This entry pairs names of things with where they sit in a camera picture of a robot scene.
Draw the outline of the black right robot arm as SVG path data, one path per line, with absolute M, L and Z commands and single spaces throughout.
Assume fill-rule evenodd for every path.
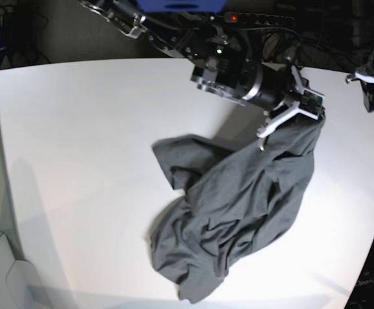
M 194 65 L 191 80 L 202 91 L 267 111 L 302 99 L 290 64 L 279 71 L 265 66 L 260 46 L 250 41 L 248 31 L 223 26 L 214 14 L 197 12 L 193 2 L 176 4 L 162 13 L 146 12 L 137 1 L 80 4 L 126 37 L 147 37 L 167 56 L 189 60 Z

